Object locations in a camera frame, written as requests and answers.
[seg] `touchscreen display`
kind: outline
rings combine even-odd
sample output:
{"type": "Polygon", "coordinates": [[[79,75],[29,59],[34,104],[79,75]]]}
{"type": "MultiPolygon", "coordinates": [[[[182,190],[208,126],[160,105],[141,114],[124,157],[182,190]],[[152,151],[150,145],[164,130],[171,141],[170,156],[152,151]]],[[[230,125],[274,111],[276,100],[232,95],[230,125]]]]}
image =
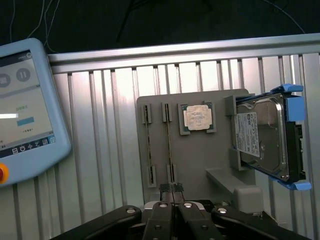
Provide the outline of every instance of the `touchscreen display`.
{"type": "Polygon", "coordinates": [[[0,158],[56,141],[30,51],[0,58],[0,158]]]}

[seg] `drive label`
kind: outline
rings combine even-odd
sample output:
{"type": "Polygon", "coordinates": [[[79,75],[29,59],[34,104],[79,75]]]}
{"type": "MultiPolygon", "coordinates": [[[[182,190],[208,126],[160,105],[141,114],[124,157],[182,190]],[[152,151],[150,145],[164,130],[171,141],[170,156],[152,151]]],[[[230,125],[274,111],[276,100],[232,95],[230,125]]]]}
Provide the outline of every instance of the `drive label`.
{"type": "Polygon", "coordinates": [[[238,113],[234,117],[236,149],[256,157],[260,156],[257,114],[238,113]]]}

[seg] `hard disk drive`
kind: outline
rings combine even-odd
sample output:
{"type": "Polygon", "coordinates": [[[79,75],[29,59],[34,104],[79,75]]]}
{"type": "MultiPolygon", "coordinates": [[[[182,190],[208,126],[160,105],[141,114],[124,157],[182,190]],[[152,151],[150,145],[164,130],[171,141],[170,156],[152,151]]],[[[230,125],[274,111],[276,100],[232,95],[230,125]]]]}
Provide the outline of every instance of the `hard disk drive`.
{"type": "Polygon", "coordinates": [[[301,100],[291,93],[270,93],[237,102],[235,128],[242,162],[287,183],[306,179],[302,126],[293,112],[301,100]]]}

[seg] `gray block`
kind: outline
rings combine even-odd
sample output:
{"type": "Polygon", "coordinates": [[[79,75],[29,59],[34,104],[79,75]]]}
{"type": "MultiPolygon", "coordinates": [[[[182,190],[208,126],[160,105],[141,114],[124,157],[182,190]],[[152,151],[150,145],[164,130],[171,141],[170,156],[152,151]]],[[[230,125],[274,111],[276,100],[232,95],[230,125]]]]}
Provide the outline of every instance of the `gray block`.
{"type": "Polygon", "coordinates": [[[248,171],[238,171],[230,167],[206,169],[206,175],[228,195],[232,195],[236,188],[255,183],[255,172],[252,169],[248,171]]]}
{"type": "Polygon", "coordinates": [[[229,149],[229,161],[230,161],[230,167],[238,170],[238,171],[245,171],[249,170],[248,167],[242,166],[241,158],[240,158],[240,151],[234,148],[229,149]]]}
{"type": "Polygon", "coordinates": [[[260,213],[264,210],[263,192],[256,185],[236,187],[232,194],[232,205],[247,214],[260,213]]]}

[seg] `gray fixture plate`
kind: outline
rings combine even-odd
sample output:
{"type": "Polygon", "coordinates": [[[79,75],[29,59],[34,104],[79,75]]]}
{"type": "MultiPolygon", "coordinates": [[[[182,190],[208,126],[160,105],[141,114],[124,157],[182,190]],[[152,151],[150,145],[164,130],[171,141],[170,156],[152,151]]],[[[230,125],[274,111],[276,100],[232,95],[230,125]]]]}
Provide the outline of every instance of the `gray fixture plate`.
{"type": "MultiPolygon", "coordinates": [[[[163,118],[162,103],[171,106],[172,121],[170,127],[170,143],[173,164],[176,166],[177,183],[183,184],[186,200],[209,199],[220,202],[229,199],[230,195],[218,184],[207,177],[206,170],[235,171],[230,168],[229,149],[232,147],[231,117],[226,116],[226,101],[229,96],[246,96],[246,89],[219,90],[207,92],[191,92],[156,96],[143,96],[137,100],[137,129],[140,150],[144,201],[159,200],[160,184],[168,183],[167,165],[169,165],[169,147],[167,125],[163,118]],[[203,102],[214,104],[216,132],[206,130],[190,131],[180,134],[178,105],[201,105],[203,102]],[[151,121],[148,121],[149,142],[152,164],[155,165],[156,186],[148,187],[148,140],[146,126],[143,123],[143,106],[150,106],[151,121]]],[[[245,170],[241,181],[248,185],[255,184],[255,174],[245,170]]]]}

